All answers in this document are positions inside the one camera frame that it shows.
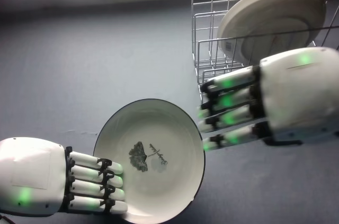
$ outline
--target gray table surface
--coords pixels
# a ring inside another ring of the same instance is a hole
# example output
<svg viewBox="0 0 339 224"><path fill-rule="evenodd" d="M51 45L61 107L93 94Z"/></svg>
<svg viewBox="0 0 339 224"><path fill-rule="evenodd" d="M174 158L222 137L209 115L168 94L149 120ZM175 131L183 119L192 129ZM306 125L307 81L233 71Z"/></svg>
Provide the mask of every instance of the gray table surface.
<svg viewBox="0 0 339 224"><path fill-rule="evenodd" d="M37 137L92 154L122 106L161 98L195 122L198 88L189 0L47 13L0 26L0 138ZM269 148L260 141L206 154L201 189L168 223L339 223L339 140ZM120 223L57 213L29 223Z"/></svg>

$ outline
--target metal wire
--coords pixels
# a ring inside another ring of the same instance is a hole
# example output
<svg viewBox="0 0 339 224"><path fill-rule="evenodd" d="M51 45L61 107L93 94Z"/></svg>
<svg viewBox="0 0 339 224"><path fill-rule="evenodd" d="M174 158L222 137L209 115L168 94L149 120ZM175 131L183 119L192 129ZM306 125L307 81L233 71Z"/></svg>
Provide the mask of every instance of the metal wire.
<svg viewBox="0 0 339 224"><path fill-rule="evenodd" d="M336 11L329 23L328 26L311 29L311 30L300 30L300 31L290 31L290 32L278 32L270 34L256 34L256 35L247 35L236 38L214 38L214 33L217 31L221 19L228 13L228 11L234 6L235 3L240 0L191 0L191 15L192 15L192 56L194 60L195 73L197 75L197 83L200 93L201 102L203 102L203 94L200 91L200 85L206 82L209 78L215 77L217 75L222 75L234 71L236 69L244 68L248 66L251 62L253 49L255 46L255 39L264 36L277 36L280 34L292 34L289 39L289 46L292 44L293 37L296 33L300 32L310 32L310 31L320 31L323 33L324 37L318 43L318 46L325 45L326 40L329 37L334 36L334 39L337 38L337 33L333 29L339 29L339 25L336 25L336 20L338 21L339 14L339 5L336 8ZM338 2L339 0L325 0L326 3L329 1ZM236 47L239 45L239 40L254 38L252 52L249 58L248 64L241 64L235 60ZM224 52L219 50L220 41L231 41L234 46L232 51L232 56L227 57ZM316 43L312 41L309 45L316 47ZM339 44L336 43L335 47L339 49Z"/></svg>

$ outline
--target back of robotic hand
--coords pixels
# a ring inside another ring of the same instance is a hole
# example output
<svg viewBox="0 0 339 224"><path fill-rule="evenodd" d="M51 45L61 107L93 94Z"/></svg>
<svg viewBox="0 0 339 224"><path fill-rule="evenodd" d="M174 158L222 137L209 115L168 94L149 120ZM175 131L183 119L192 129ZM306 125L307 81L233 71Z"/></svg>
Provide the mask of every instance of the back of robotic hand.
<svg viewBox="0 0 339 224"><path fill-rule="evenodd" d="M205 139L204 149L254 140L301 145L338 137L338 68L338 51L301 48L207 81L201 86L208 101L200 107L199 129L228 130Z"/></svg>
<svg viewBox="0 0 339 224"><path fill-rule="evenodd" d="M119 189L122 166L72 147L37 138L5 139L0 141L0 174L1 213L45 217L127 211Z"/></svg>

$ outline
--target gray leaf design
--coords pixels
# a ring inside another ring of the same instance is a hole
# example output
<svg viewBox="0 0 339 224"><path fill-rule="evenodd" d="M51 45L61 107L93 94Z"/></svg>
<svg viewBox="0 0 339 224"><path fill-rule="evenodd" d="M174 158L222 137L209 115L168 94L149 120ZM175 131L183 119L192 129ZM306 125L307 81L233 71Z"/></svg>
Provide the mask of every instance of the gray leaf design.
<svg viewBox="0 0 339 224"><path fill-rule="evenodd" d="M137 142L133 149L129 151L129 155L129 159L133 167L142 172L148 171L146 163L147 155L145 154L142 142Z"/></svg>

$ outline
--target metal wire basket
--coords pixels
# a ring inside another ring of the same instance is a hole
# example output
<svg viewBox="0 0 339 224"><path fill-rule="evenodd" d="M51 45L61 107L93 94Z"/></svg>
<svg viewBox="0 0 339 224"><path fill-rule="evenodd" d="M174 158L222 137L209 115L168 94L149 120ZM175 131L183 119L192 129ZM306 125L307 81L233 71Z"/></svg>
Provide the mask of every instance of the metal wire basket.
<svg viewBox="0 0 339 224"><path fill-rule="evenodd" d="M201 102L204 101L200 91L200 85L209 78L229 73L233 70L246 67L248 64L241 64L234 60L237 41L240 39L256 38L268 35L293 34L303 31L270 33L243 36L240 38L217 39L218 26L224 15L240 0L191 0L192 12L192 55L197 75L197 82ZM324 27L305 31L320 31L316 39L309 45L326 46L339 49L339 0L326 1L326 20ZM230 54L226 56L220 49L221 41L227 40L231 43Z"/></svg>

